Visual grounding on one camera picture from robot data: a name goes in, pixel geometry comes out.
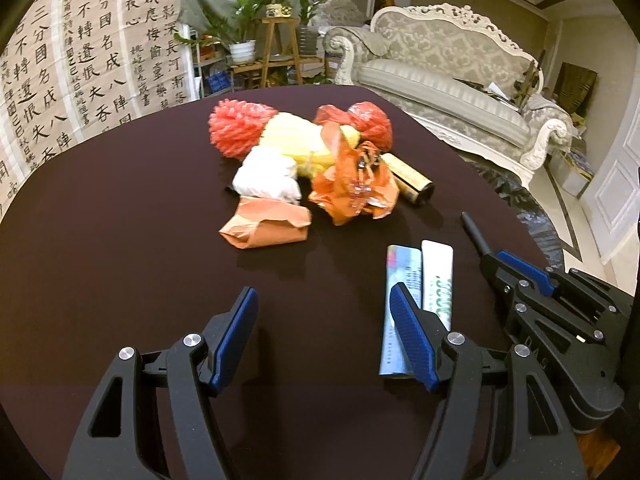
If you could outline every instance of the gold cylinder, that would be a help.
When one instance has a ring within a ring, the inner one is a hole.
[[[431,198],[435,190],[431,180],[391,153],[383,153],[380,158],[394,174],[400,193],[409,202],[420,205]]]

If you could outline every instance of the calligraphy scroll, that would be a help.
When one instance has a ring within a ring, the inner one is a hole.
[[[40,165],[196,98],[178,0],[35,0],[0,56],[0,218]]]

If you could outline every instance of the orange wrapper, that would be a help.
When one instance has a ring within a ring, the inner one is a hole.
[[[391,170],[381,159],[376,168],[358,166],[380,154],[373,143],[367,140],[357,149],[350,148],[338,123],[331,121],[320,135],[336,162],[313,179],[309,200],[327,211],[334,225],[346,224],[362,213],[375,219],[391,213],[399,193]]]
[[[238,249],[288,244],[306,240],[311,213],[306,207],[241,196],[236,214],[220,234]]]

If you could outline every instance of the red plastic bag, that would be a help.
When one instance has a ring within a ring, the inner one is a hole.
[[[382,152],[388,152],[393,145],[391,121],[380,108],[368,101],[352,105],[348,112],[333,105],[319,107],[314,123],[323,126],[329,121],[353,126],[363,140],[370,140]]]
[[[209,116],[211,143],[224,156],[242,160],[260,142],[264,127],[277,113],[260,103],[220,101]]]

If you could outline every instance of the dark brown table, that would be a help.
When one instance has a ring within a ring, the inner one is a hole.
[[[224,190],[238,164],[209,144],[215,99],[124,124],[45,164],[0,225],[0,402],[55,478],[118,350],[168,348],[228,310],[243,285],[258,291],[258,322],[234,384],[213,401],[243,480],[409,478],[438,398],[413,380],[378,376],[388,245],[452,245],[453,329],[482,346],[508,346],[460,212],[494,247],[545,260],[450,147],[358,87],[234,97],[307,119],[322,104],[375,102],[392,121],[394,151],[435,182],[435,195],[421,208],[401,199],[385,219],[342,227],[310,205],[306,242],[237,250],[218,234],[238,203]],[[166,394],[159,403],[180,479]]]

